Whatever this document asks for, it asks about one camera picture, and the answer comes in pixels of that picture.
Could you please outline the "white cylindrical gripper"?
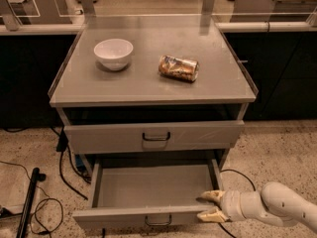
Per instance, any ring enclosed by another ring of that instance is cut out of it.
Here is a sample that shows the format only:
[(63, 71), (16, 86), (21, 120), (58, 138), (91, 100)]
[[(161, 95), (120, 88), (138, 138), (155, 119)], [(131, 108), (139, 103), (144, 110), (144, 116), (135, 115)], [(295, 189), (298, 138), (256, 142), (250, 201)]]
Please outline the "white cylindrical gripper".
[(266, 211), (257, 191), (208, 190), (202, 192), (201, 197), (217, 204), (220, 203), (222, 209), (213, 206), (207, 211), (198, 213), (197, 217), (203, 222), (224, 223), (228, 218), (231, 221), (263, 220), (266, 218)]

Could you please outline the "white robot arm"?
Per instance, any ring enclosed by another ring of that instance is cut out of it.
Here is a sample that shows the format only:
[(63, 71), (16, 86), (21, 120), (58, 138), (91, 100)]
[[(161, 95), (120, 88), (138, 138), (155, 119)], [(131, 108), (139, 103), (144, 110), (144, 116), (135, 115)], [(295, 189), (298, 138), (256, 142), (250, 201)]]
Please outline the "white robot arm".
[(215, 203), (211, 209), (197, 214), (203, 222), (255, 219), (277, 227), (302, 223), (317, 233), (317, 205), (280, 182), (268, 182), (261, 191), (204, 191), (200, 198)]

